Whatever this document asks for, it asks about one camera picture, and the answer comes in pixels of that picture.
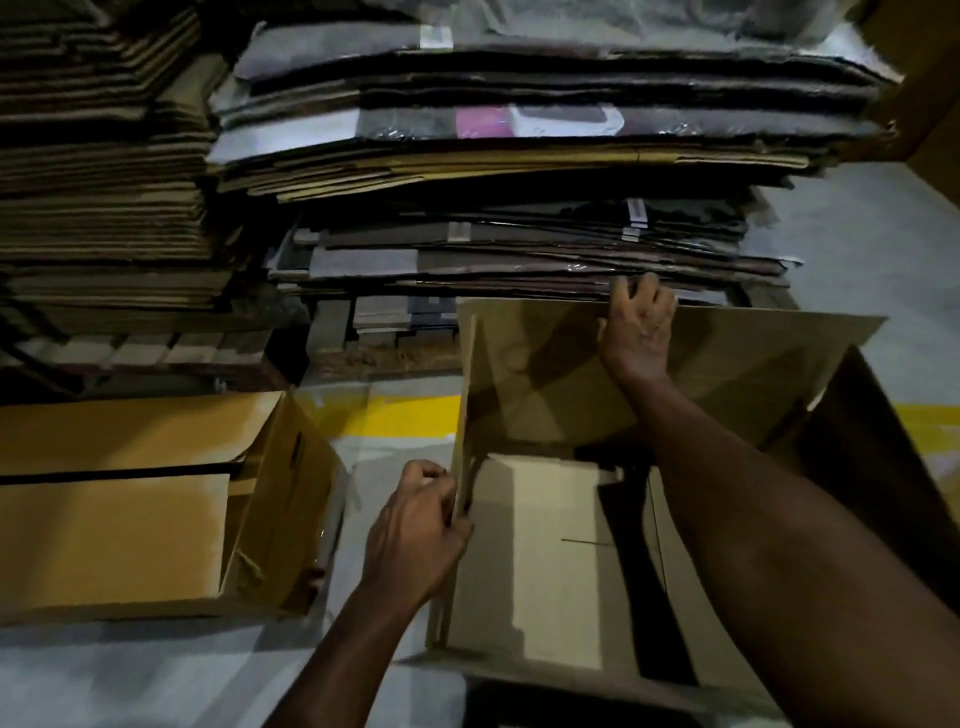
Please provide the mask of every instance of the left hand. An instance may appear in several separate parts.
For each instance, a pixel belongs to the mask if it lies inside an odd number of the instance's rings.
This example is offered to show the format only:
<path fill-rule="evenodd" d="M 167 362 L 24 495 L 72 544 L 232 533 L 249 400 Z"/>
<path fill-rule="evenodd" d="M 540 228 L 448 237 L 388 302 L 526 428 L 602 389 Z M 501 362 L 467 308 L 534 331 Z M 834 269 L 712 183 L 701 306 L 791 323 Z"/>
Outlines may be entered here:
<path fill-rule="evenodd" d="M 367 537 L 363 581 L 416 611 L 443 585 L 473 525 L 453 512 L 456 482 L 437 463 L 412 460 Z"/>

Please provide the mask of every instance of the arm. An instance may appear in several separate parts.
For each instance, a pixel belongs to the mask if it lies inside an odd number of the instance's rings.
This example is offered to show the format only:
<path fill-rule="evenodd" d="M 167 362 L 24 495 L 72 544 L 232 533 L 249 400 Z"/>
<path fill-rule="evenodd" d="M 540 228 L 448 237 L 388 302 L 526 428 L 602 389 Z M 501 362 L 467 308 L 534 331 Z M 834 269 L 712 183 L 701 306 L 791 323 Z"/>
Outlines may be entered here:
<path fill-rule="evenodd" d="M 445 525 L 453 477 L 436 463 L 407 463 L 367 539 L 360 586 L 265 728 L 361 728 L 397 644 L 443 585 L 470 536 L 467 519 Z"/>
<path fill-rule="evenodd" d="M 673 294 L 619 279 L 600 352 L 646 427 L 670 513 L 733 640 L 799 724 L 960 722 L 960 619 L 829 494 L 666 373 Z"/>

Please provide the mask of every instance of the stack of flattened cardboard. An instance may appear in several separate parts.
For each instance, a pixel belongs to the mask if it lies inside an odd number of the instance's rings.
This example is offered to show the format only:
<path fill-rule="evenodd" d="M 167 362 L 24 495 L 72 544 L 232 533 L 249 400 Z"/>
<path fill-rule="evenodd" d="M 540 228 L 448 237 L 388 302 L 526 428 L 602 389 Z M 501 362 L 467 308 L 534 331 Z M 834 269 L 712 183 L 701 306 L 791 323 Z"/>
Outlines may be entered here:
<path fill-rule="evenodd" d="M 141 333 L 213 310 L 244 262 L 204 161 L 228 66 L 197 54 L 190 3 L 59 5 L 0 31 L 0 315 L 26 334 Z"/>
<path fill-rule="evenodd" d="M 82 7 L 17 3 L 0 11 L 14 15 L 0 30 L 0 120 L 142 119 L 200 40 L 200 21 L 183 0 Z"/>
<path fill-rule="evenodd" d="M 751 187 L 881 133 L 861 114 L 899 78 L 846 25 L 814 48 L 622 47 L 451 18 L 268 28 L 211 98 L 220 189 L 302 212 L 267 258 L 280 290 L 599 299 L 646 271 L 693 292 L 785 285 Z"/>

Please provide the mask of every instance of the right hand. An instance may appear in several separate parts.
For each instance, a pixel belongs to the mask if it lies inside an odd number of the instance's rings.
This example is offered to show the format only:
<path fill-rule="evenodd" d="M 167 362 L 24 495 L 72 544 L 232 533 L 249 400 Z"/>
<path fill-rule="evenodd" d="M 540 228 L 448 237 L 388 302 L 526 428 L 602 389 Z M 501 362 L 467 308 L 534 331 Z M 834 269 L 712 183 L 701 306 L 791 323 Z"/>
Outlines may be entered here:
<path fill-rule="evenodd" d="M 410 618 L 467 548 L 473 526 L 466 517 L 452 518 L 456 491 L 453 475 L 437 463 L 411 460 L 367 537 L 363 581 L 411 610 Z"/>
<path fill-rule="evenodd" d="M 632 298 L 627 279 L 617 277 L 610 293 L 610 312 L 600 319 L 597 334 L 600 360 L 617 385 L 668 379 L 666 356 L 676 312 L 677 297 L 660 286 L 654 274 L 644 274 Z"/>

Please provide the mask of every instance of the cardboard box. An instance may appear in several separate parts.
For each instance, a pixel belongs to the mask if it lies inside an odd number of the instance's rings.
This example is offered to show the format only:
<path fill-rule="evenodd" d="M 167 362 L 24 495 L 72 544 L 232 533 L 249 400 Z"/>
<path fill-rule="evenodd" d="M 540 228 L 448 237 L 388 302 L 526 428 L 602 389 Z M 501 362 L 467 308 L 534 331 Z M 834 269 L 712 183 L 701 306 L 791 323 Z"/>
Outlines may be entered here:
<path fill-rule="evenodd" d="M 280 615 L 339 470 L 282 392 L 0 411 L 0 621 Z"/>
<path fill-rule="evenodd" d="M 596 356 L 604 313 L 590 303 L 461 305 L 454 467 L 457 508 L 469 505 L 476 527 L 432 605 L 426 650 L 408 662 L 777 716 L 713 613 L 636 418 Z M 960 611 L 958 531 L 855 348 L 881 323 L 682 307 L 670 370 L 720 423 L 851 507 Z"/>

